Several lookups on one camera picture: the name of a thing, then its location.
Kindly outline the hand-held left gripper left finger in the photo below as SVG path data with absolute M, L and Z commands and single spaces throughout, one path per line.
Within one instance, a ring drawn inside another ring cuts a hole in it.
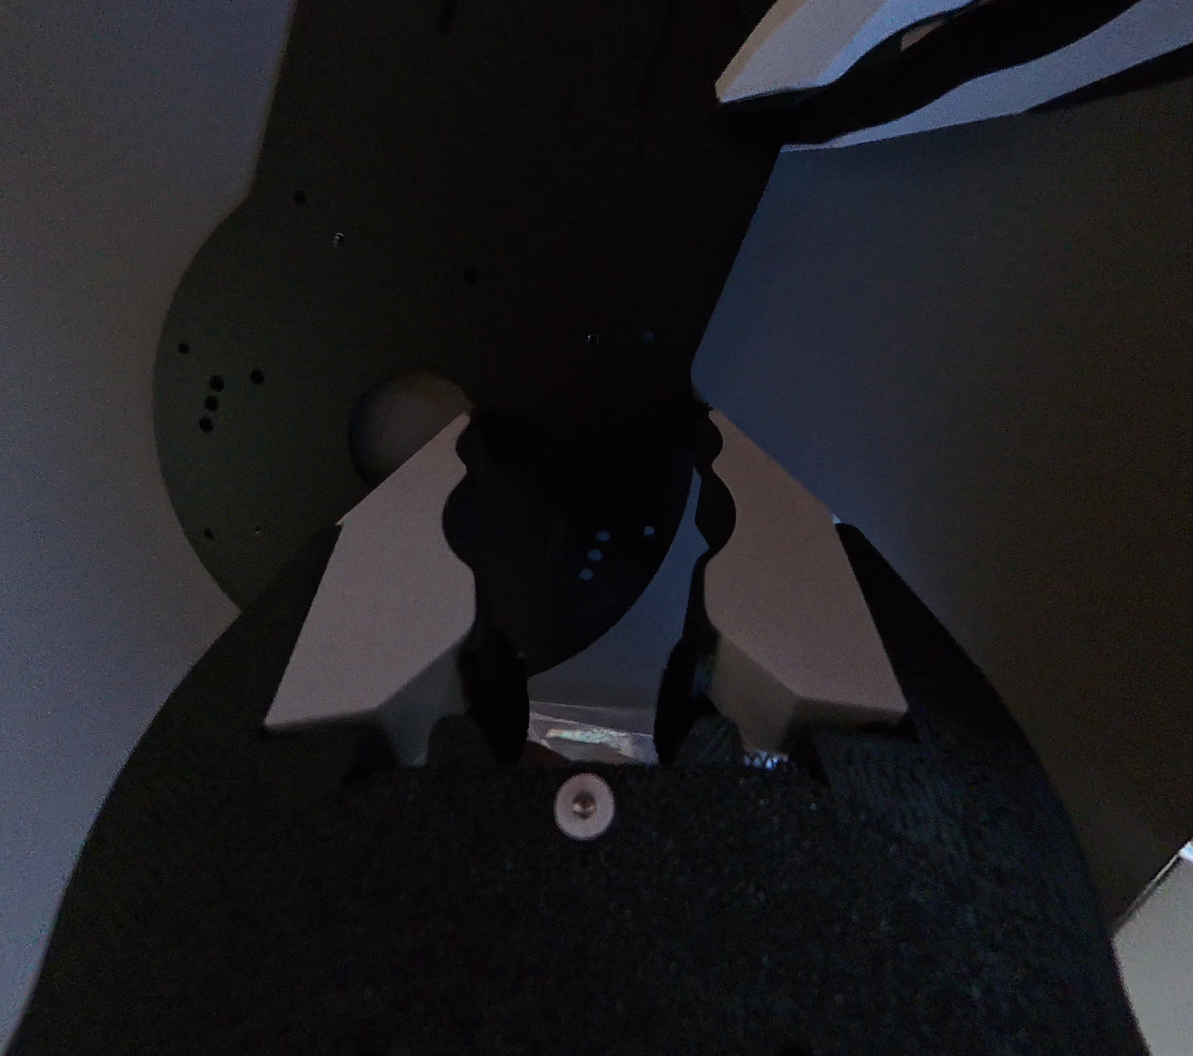
M 269 734 L 360 725 L 380 734 L 397 765 L 425 765 L 437 721 L 472 706 L 491 749 L 520 760 L 529 741 L 524 678 L 482 705 L 461 668 L 478 593 L 443 515 L 467 474 L 457 451 L 468 424 L 469 412 L 458 413 L 338 521 L 263 718 Z

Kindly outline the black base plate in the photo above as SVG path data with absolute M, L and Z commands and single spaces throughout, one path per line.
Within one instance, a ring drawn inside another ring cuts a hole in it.
M 156 352 L 161 475 L 246 606 L 359 499 L 387 377 L 474 414 L 448 536 L 539 673 L 683 516 L 691 370 L 780 141 L 714 83 L 776 0 L 297 0 L 249 190 Z

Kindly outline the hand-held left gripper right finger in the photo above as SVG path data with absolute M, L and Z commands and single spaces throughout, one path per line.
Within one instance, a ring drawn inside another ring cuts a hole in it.
M 908 704 L 832 515 L 723 412 L 702 414 L 704 546 L 660 685 L 661 762 L 791 755 L 821 729 L 899 735 Z

